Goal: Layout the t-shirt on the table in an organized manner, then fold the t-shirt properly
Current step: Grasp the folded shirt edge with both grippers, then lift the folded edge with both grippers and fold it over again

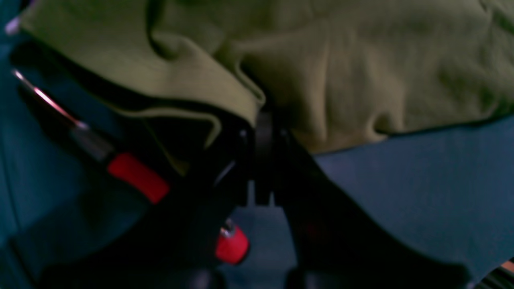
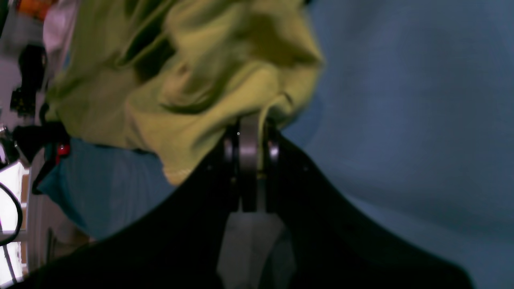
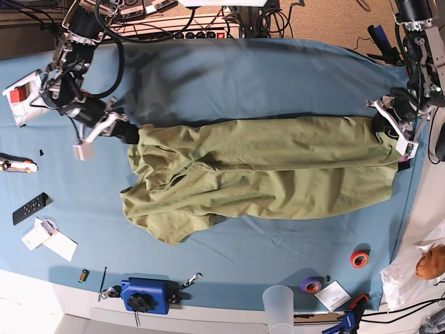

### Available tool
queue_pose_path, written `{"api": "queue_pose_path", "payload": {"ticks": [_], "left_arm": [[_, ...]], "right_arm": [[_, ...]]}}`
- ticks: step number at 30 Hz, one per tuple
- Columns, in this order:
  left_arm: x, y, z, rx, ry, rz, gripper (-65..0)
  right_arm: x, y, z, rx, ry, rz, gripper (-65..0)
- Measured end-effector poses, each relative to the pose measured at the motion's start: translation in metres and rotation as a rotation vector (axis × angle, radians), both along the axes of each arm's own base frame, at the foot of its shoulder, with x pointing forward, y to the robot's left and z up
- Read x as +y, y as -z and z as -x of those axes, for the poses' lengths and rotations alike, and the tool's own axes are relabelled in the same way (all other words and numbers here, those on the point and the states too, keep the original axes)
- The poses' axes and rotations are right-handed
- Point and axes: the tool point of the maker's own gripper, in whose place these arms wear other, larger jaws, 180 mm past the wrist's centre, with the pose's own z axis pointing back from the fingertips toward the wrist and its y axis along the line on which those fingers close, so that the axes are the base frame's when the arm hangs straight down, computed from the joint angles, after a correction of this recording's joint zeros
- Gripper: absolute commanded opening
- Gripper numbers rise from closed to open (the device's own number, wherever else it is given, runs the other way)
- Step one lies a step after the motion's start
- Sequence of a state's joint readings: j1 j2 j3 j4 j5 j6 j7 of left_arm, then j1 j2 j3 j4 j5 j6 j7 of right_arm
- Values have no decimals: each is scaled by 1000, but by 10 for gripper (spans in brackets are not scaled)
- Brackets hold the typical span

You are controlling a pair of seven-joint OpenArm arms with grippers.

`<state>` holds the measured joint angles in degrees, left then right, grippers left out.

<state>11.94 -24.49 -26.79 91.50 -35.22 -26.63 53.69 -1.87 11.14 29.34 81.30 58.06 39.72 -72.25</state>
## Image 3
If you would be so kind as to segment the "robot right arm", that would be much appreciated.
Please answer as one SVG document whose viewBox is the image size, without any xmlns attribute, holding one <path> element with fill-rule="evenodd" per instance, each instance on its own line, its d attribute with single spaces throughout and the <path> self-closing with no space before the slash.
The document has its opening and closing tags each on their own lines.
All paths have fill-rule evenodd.
<svg viewBox="0 0 445 334">
<path fill-rule="evenodd" d="M 139 141 L 137 126 L 116 107 L 112 96 L 124 74 L 124 46 L 109 25 L 121 5 L 121 1 L 74 1 L 62 21 L 63 32 L 54 56 L 44 71 L 39 96 L 47 108 L 68 117 L 74 125 L 77 143 L 73 150 L 81 161 L 93 157 L 93 142 L 100 136 L 116 137 L 129 145 Z M 118 48 L 117 77 L 108 90 L 89 93 L 82 88 L 84 76 L 106 37 Z"/>
</svg>

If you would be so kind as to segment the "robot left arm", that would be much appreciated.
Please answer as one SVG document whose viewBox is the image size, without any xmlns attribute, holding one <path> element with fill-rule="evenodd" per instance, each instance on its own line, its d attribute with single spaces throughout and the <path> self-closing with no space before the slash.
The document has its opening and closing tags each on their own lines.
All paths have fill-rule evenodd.
<svg viewBox="0 0 445 334">
<path fill-rule="evenodd" d="M 377 110 L 373 131 L 397 140 L 405 159 L 415 157 L 418 137 L 438 110 L 444 108 L 444 44 L 434 20 L 435 1 L 391 1 L 397 45 L 392 47 L 381 28 L 370 26 L 369 35 L 381 51 L 378 59 L 406 68 L 406 87 L 393 87 L 379 100 L 365 105 Z"/>
</svg>

